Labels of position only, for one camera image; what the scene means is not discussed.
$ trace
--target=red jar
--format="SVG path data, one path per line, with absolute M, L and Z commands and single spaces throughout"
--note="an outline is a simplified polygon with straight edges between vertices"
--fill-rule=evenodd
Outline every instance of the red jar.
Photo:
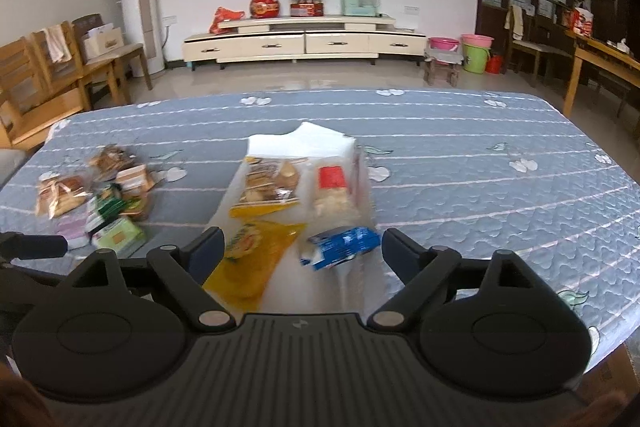
M 278 0 L 252 0 L 249 11 L 254 19 L 277 17 L 280 14 L 280 3 Z

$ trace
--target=blue bedspread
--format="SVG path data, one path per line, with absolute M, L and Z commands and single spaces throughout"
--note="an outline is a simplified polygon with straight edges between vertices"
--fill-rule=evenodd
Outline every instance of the blue bedspread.
M 250 96 L 263 100 L 241 102 Z M 592 365 L 640 325 L 639 187 L 558 111 L 526 94 L 281 91 L 80 114 L 2 189 L 0 227 L 53 233 L 54 221 L 33 214 L 38 176 L 81 168 L 116 143 L 152 170 L 187 171 L 154 188 L 143 223 L 148 247 L 184 245 L 215 213 L 246 138 L 287 133 L 305 120 L 369 147 L 381 180 L 372 181 L 381 229 L 466 257 L 518 252 L 591 328 Z M 69 256 L 56 269 L 71 265 Z

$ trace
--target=wall socket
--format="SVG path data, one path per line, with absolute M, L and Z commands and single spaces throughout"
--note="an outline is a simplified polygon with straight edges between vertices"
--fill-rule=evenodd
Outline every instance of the wall socket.
M 169 17 L 162 17 L 162 26 L 172 26 L 178 23 L 178 16 L 171 15 Z

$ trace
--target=tile floor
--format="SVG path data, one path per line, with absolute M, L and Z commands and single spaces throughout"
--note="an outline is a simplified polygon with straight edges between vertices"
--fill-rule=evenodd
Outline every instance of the tile floor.
M 178 68 L 158 73 L 153 77 L 154 89 L 151 91 L 141 79 L 135 79 L 131 92 L 135 102 L 150 102 L 207 94 L 293 89 L 422 89 L 428 87 L 422 76 L 422 68 L 407 60 L 380 59 L 375 66 L 364 60 L 300 60 L 297 64 L 240 62 L 229 64 L 225 70 L 215 64 L 205 64 L 194 72 Z M 532 87 L 526 78 L 529 76 L 513 71 L 504 75 L 462 71 L 458 89 L 527 92 L 561 109 L 565 82 L 556 79 Z M 440 76 L 434 85 L 450 87 Z M 618 98 L 605 90 L 596 95 L 593 89 L 579 86 L 571 120 L 640 183 L 640 152 L 638 143 L 631 136 L 638 111 L 627 106 L 620 119 L 616 119 L 619 103 Z

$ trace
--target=blue snack package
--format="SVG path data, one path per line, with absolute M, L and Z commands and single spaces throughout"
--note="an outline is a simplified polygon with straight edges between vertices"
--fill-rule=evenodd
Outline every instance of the blue snack package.
M 310 264 L 314 270 L 335 266 L 350 261 L 358 254 L 380 246 L 380 236 L 367 227 L 334 229 L 309 238 L 316 245 L 311 257 L 302 257 L 303 265 Z

